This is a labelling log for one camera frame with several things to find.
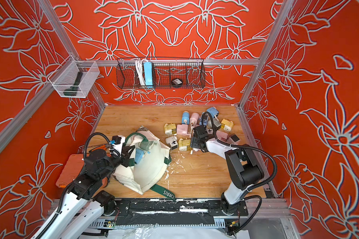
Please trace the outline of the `blue square pencil sharpener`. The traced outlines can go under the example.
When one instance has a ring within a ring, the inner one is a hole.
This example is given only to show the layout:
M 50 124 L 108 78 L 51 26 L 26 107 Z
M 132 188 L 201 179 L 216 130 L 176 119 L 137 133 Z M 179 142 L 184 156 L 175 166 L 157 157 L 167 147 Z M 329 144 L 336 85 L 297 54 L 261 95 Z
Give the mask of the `blue square pencil sharpener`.
M 201 118 L 203 119 L 217 118 L 218 115 L 219 115 L 219 111 L 216 109 L 216 107 L 210 107 L 205 112 L 202 113 Z

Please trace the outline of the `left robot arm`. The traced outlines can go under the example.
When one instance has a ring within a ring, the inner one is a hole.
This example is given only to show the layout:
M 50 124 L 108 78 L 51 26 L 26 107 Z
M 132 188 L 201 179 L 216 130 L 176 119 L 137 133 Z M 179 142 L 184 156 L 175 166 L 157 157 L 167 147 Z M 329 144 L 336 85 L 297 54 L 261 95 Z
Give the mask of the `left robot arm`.
M 87 148 L 94 136 L 106 140 L 109 149 Z M 104 179 L 109 179 L 119 166 L 129 166 L 134 146 L 128 146 L 129 137 L 122 135 L 109 139 L 100 132 L 92 133 L 83 148 L 82 167 L 78 176 L 69 183 L 59 200 L 59 204 L 45 223 L 33 235 L 34 239 L 77 239 L 91 223 L 106 209 L 115 209 L 114 196 L 101 190 Z

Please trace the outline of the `pink black-top pencil sharpener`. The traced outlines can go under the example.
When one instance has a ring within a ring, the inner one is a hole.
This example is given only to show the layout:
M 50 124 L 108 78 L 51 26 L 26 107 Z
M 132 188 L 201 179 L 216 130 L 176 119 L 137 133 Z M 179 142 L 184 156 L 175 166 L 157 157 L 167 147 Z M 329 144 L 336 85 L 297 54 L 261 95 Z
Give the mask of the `pink black-top pencil sharpener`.
M 236 135 L 236 134 L 231 134 L 228 139 L 227 142 L 229 144 L 236 144 L 238 145 L 240 143 L 241 139 Z

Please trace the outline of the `blue crank pencil sharpener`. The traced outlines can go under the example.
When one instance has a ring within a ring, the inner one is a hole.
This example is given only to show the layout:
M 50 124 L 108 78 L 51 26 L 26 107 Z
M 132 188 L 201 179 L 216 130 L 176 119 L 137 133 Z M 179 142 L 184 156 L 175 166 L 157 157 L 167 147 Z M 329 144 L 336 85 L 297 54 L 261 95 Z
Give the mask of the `blue crank pencil sharpener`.
M 145 156 L 146 151 L 143 149 L 136 148 L 135 153 L 135 164 L 139 164 L 143 157 Z

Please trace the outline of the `pale pink sharpener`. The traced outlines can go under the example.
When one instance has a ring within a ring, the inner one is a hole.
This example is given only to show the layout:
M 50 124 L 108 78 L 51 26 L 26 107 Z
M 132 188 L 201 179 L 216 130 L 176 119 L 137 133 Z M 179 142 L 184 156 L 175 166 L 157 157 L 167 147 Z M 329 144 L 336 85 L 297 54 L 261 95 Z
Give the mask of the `pale pink sharpener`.
M 229 137 L 229 135 L 228 135 L 228 133 L 225 132 L 225 131 L 218 130 L 218 131 L 216 132 L 216 137 L 217 137 L 219 140 L 226 142 L 227 139 L 228 139 L 228 137 Z

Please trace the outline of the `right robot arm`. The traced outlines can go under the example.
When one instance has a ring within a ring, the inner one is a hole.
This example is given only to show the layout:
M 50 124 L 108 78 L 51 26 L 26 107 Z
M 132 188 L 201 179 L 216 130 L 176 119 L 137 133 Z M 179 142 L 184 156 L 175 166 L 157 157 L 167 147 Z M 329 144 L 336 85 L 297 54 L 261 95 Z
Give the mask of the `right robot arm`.
M 268 184 L 275 178 L 278 167 L 274 158 L 262 149 L 248 144 L 229 144 L 218 139 L 216 132 L 214 123 L 211 124 L 211 133 L 206 131 L 206 126 L 203 124 L 194 127 L 190 147 L 216 154 L 226 160 L 231 183 L 221 195 L 221 208 L 225 213 L 232 214 L 249 192 Z M 273 165 L 273 171 L 267 178 L 255 152 L 266 156 Z

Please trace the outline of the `white canvas tote bag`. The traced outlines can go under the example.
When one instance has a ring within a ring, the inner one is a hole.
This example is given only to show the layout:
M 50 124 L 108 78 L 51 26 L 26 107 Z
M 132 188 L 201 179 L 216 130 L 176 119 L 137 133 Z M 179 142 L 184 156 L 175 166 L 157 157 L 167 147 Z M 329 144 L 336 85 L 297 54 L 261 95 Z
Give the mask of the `white canvas tote bag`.
M 143 195 L 148 190 L 152 190 L 172 201 L 176 196 L 169 189 L 166 189 L 158 182 L 165 174 L 168 165 L 171 163 L 170 148 L 160 142 L 146 127 L 141 126 L 134 133 L 125 139 L 126 146 L 133 146 L 135 149 L 131 157 L 135 158 L 136 148 L 140 148 L 142 141 L 155 141 L 155 145 L 150 151 L 146 151 L 145 156 L 139 164 L 132 167 L 118 166 L 113 173 L 113 177 L 123 186 Z

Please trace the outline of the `pink square pencil sharpener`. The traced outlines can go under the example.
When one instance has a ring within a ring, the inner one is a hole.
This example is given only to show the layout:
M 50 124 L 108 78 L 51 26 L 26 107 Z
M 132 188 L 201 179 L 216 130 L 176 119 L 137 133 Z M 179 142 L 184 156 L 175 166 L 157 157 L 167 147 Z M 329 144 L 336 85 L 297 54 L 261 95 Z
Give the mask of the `pink square pencil sharpener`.
M 177 125 L 177 135 L 190 137 L 190 133 L 188 132 L 188 124 L 178 124 Z

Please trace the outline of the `blue pencil sharpener pink cap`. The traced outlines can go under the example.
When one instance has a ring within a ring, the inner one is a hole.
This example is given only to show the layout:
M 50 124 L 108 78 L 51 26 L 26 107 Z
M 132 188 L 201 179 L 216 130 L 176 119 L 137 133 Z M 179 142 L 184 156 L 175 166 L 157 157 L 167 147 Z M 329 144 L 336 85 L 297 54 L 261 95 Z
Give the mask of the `blue pencil sharpener pink cap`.
M 190 114 L 188 111 L 184 111 L 181 117 L 181 124 L 189 124 Z

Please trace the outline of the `yellow white pencil sharpener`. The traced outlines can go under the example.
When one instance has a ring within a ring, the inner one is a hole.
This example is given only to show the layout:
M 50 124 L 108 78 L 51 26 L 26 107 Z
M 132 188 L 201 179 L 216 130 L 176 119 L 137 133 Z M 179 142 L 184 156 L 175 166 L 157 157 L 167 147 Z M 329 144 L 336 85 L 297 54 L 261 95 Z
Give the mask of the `yellow white pencil sharpener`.
M 221 123 L 221 129 L 223 129 L 224 131 L 227 131 L 227 132 L 231 132 L 231 130 L 234 126 L 233 121 L 227 120 L 227 119 L 223 119 L 220 123 Z

